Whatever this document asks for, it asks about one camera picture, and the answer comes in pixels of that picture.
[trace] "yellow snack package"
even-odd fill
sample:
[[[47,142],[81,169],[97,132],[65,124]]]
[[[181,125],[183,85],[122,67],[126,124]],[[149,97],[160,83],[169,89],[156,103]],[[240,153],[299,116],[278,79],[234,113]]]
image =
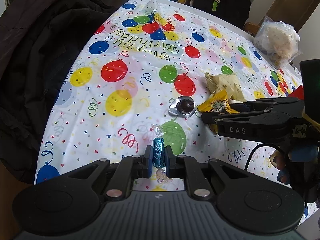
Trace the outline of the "yellow snack package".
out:
[[[238,111],[233,110],[228,103],[228,94],[225,90],[220,91],[217,94],[212,94],[209,98],[197,106],[201,113],[204,112],[225,112],[230,114],[236,114]],[[210,130],[216,135],[218,133],[218,127],[216,124],[209,124]]]

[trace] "blue balloon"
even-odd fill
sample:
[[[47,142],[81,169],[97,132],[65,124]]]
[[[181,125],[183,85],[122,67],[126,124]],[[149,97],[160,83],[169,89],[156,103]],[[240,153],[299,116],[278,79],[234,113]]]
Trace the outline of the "blue balloon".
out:
[[[204,42],[204,38],[198,33],[192,33],[192,37],[199,42]]]
[[[150,38],[153,40],[161,40],[161,41],[165,41],[167,39],[160,28],[156,30],[154,33],[151,33]]]
[[[46,164],[39,169],[37,178],[36,178],[36,184],[47,181],[48,179],[52,179],[59,175],[60,174],[55,167],[53,167],[52,165]]]
[[[278,82],[273,78],[273,76],[270,76],[271,81],[273,82],[273,84],[278,87]]]
[[[254,55],[257,57],[258,60],[262,60],[260,54],[257,51],[253,51]]]
[[[66,81],[66,83],[62,85],[58,93],[58,97],[55,102],[55,105],[61,106],[62,104],[64,104],[70,98],[71,94],[72,94],[72,85],[70,84],[69,81]]]
[[[121,6],[124,9],[134,9],[136,6],[132,3],[126,3],[123,6]]]
[[[154,13],[153,13],[153,14],[148,15],[148,17],[150,18],[150,21],[148,21],[148,23],[152,23],[152,22],[154,22],[154,21],[155,21],[155,14],[154,14]]]
[[[122,25],[123,25],[124,27],[129,28],[129,27],[135,27],[135,26],[137,26],[138,23],[135,22],[133,19],[126,19],[126,20],[124,20],[124,21],[122,22]]]
[[[109,44],[106,41],[96,41],[89,47],[89,52],[91,54],[101,54],[109,48]]]

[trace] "black jacket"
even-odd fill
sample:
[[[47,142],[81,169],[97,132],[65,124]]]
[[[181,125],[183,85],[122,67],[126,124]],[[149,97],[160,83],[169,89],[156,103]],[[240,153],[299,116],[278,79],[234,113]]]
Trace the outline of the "black jacket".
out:
[[[116,10],[101,0],[15,0],[0,17],[0,160],[17,179],[33,184],[62,82]]]

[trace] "table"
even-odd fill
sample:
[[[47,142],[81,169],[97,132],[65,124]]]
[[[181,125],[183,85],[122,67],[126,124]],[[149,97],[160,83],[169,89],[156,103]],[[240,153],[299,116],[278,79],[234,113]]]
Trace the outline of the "table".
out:
[[[130,0],[99,27],[72,65],[50,114],[40,148],[35,183],[99,158],[112,163],[143,155],[164,127],[164,141],[175,155],[199,162],[218,158],[244,168],[258,143],[213,135],[199,113],[168,114],[177,97],[197,105],[210,95],[205,72],[235,72],[247,100],[286,96],[301,85],[291,68],[272,69],[254,48],[252,37],[233,25],[168,0]],[[278,171],[260,148],[248,171],[275,181]],[[159,184],[135,180],[134,190],[183,190],[181,179]],[[308,215],[316,210],[308,205]]]

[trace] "plastic bag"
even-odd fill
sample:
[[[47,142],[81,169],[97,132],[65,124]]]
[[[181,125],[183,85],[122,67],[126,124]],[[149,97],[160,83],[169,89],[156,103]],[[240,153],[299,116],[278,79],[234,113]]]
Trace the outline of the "plastic bag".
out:
[[[253,44],[273,67],[280,69],[301,54],[299,41],[300,36],[291,25],[273,22],[265,16]]]

